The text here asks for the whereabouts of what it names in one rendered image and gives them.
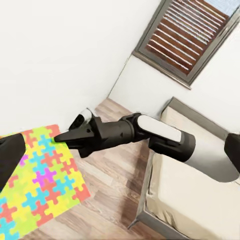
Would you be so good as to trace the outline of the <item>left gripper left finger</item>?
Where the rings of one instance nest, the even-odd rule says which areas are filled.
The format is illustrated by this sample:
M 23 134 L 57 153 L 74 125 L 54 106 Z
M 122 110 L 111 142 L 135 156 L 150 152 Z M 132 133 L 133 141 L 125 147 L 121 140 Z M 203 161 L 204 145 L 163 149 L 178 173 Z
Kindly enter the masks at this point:
M 0 193 L 26 152 L 22 133 L 0 137 Z

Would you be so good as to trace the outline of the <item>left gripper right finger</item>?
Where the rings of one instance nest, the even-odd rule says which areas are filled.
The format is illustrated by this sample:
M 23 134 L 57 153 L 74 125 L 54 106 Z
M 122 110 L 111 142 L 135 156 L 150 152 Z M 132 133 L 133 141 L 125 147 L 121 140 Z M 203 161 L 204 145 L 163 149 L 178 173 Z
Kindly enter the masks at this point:
M 224 151 L 240 173 L 240 134 L 231 132 L 227 135 Z

